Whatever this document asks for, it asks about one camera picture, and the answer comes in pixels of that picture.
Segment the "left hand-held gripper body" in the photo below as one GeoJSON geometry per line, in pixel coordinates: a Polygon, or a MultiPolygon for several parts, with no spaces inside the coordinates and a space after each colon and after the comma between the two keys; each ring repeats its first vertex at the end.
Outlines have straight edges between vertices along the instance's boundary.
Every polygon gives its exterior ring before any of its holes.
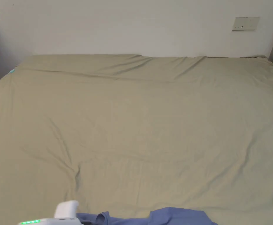
{"type": "Polygon", "coordinates": [[[52,218],[36,219],[20,222],[19,225],[79,225],[79,219],[76,216],[78,201],[66,201],[57,205],[52,218]]]}

